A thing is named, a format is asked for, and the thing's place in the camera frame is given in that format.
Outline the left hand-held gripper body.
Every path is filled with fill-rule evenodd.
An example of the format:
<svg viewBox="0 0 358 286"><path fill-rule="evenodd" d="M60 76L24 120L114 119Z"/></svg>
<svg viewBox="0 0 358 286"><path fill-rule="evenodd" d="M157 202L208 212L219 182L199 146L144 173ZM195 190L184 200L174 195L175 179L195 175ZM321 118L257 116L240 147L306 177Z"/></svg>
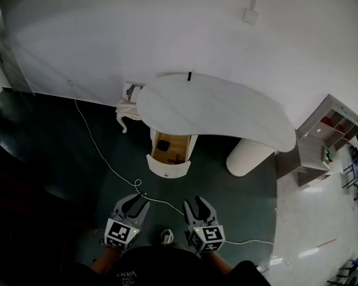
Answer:
<svg viewBox="0 0 358 286"><path fill-rule="evenodd" d="M103 244L126 251L135 243L140 232L140 229L116 213L108 218Z"/></svg>

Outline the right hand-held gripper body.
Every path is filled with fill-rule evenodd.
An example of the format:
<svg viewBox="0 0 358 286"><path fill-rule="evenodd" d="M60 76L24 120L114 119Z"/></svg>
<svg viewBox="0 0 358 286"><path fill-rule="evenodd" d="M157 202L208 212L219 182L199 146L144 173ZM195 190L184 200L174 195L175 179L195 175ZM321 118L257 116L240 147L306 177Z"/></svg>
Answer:
<svg viewBox="0 0 358 286"><path fill-rule="evenodd" d="M187 240L197 253L218 251L226 241L224 228L216 217L209 221L188 219Z"/></svg>

